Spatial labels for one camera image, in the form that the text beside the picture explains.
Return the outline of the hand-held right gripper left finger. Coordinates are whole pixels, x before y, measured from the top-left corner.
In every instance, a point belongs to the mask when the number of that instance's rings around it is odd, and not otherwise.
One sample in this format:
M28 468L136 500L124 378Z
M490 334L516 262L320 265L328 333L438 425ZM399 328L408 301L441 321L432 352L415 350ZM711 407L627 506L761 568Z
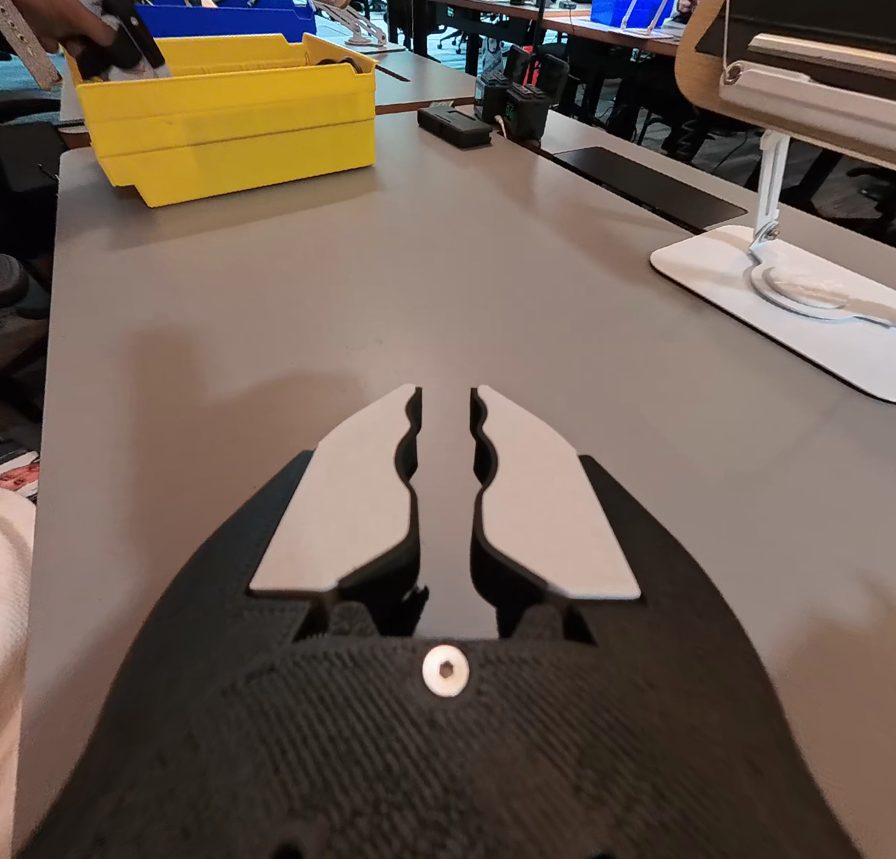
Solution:
M411 491L399 473L415 434L404 384L348 417L317 445L250 580L255 594L323 593L411 533Z

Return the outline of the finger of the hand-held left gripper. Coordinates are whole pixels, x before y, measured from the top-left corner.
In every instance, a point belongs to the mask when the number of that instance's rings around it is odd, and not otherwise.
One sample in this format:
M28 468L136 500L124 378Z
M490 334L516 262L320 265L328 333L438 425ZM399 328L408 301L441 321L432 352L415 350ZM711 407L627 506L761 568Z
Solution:
M148 69L154 78L172 77L170 66L146 24L123 22L122 25L139 53L142 67Z

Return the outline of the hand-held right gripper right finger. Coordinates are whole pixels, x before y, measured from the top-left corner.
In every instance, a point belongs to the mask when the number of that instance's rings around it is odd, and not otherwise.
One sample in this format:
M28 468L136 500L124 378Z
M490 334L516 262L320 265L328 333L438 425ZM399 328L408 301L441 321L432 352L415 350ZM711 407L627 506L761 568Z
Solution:
M489 386L474 389L487 472L482 534L535 584L574 600L636 600L641 588L574 447Z

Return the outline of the yellow plastic bin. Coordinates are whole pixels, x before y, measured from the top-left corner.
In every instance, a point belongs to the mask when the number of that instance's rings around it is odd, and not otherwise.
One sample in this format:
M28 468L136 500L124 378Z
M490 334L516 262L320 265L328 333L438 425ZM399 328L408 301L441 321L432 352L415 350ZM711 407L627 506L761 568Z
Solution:
M376 62L314 35L163 38L172 77L85 82L70 60L109 182L150 207L375 163Z

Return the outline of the person's left hand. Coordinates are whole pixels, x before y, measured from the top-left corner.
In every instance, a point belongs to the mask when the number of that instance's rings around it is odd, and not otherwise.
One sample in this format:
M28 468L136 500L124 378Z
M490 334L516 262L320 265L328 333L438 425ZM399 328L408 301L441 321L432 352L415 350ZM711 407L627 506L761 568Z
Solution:
M45 49L53 50L75 38L89 38L103 47L116 31L79 0L12 0Z

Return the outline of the silver mesh watch band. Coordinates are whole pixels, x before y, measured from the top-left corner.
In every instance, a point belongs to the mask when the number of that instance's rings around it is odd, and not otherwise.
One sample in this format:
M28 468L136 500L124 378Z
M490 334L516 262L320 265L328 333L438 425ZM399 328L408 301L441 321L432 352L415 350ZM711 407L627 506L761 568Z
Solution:
M1 0L1 32L40 89L50 91L61 84L55 64L12 0Z

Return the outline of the blue plastic bin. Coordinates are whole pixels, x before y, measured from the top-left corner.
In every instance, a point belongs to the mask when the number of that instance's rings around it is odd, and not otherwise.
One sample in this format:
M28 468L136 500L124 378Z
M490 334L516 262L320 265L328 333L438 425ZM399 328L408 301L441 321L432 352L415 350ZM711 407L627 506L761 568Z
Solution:
M137 11L154 38L283 35L302 42L316 35L315 8L293 0L224 0L216 8L191 7L185 0L153 0Z
M592 0L589 20L612 28L621 28L626 13L627 28L647 29L655 16L654 27L661 27L672 15L677 0Z

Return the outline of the black office chair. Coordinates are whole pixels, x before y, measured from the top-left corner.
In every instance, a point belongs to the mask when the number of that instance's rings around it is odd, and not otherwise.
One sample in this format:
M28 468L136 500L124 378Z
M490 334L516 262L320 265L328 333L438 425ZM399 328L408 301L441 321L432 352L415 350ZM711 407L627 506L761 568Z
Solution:
M33 121L59 102L2 102L1 126L1 387L2 404L25 420L42 418L37 375L49 346L60 162L66 151L56 125Z

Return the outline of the white board stand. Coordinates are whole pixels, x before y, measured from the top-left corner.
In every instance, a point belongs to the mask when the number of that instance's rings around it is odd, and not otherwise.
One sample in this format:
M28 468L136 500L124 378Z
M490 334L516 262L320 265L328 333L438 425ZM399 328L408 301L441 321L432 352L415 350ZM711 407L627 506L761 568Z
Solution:
M370 49L374 52L386 51L388 44L386 34L353 7L324 4L322 8L330 15L330 18L349 30L350 36L345 40L346 46Z

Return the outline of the white stand base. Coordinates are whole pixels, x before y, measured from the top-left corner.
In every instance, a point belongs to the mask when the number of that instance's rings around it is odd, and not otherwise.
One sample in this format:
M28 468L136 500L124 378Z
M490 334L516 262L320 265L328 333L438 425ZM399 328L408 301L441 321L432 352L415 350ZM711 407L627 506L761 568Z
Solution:
M655 250L651 266L873 398L895 402L895 293L779 237L790 138L768 131L751 228L726 225Z

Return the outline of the flat black device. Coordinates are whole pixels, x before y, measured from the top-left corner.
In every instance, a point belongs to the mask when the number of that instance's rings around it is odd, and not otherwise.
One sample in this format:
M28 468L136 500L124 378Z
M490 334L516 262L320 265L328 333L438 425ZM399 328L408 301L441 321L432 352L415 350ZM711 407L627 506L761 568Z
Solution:
M432 136L462 150L490 146L492 126L454 108L431 105L417 110L418 125Z

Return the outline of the black desk mat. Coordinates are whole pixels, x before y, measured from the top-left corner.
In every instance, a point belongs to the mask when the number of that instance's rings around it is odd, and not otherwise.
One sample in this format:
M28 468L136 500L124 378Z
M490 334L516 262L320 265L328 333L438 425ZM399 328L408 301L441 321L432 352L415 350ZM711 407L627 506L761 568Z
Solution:
M745 215L744 208L606 148L558 153L554 161L583 179L693 234Z

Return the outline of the cream trousers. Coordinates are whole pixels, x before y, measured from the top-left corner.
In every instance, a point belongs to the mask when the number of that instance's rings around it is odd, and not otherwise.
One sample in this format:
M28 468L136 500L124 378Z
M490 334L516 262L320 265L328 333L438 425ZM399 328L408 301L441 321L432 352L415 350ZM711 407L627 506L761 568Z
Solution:
M1 493L1 728L20 707L28 645L29 589L36 507Z

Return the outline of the black battery charger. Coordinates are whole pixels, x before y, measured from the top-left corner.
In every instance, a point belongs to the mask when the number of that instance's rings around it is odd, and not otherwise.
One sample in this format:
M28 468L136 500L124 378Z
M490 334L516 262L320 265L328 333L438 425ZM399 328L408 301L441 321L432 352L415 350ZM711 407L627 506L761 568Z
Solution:
M517 141L539 141L544 134L551 98L532 84L511 84L502 116L506 134Z
M490 71L476 78L474 91L474 115L492 126L504 115L506 96L511 82L501 71Z

